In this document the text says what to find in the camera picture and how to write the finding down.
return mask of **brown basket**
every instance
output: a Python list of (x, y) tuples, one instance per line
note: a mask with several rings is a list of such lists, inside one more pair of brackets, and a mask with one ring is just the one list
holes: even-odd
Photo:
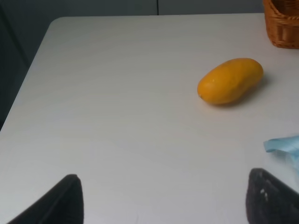
[(272, 44), (299, 49), (299, 0), (263, 0), (263, 4)]

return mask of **white table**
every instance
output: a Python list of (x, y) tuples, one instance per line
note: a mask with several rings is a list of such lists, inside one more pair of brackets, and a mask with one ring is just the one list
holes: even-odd
[[(266, 82), (208, 106), (198, 81), (251, 57)], [(86, 224), (245, 224), (252, 168), (299, 190), (263, 141), (299, 132), (299, 51), (268, 40), (263, 14), (54, 21), (0, 133), (0, 223), (66, 174)]]

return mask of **yellow mango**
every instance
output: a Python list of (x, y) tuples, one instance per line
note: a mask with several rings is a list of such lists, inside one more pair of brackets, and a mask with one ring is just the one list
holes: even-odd
[(236, 58), (206, 74), (199, 82), (197, 92), (209, 104), (229, 104), (256, 86), (262, 77), (260, 63), (250, 58)]

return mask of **blue cloth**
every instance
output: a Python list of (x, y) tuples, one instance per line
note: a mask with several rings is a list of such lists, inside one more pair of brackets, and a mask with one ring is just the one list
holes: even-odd
[(270, 139), (263, 143), (266, 152), (275, 150), (286, 152), (290, 155), (293, 166), (299, 172), (299, 135), (287, 138)]

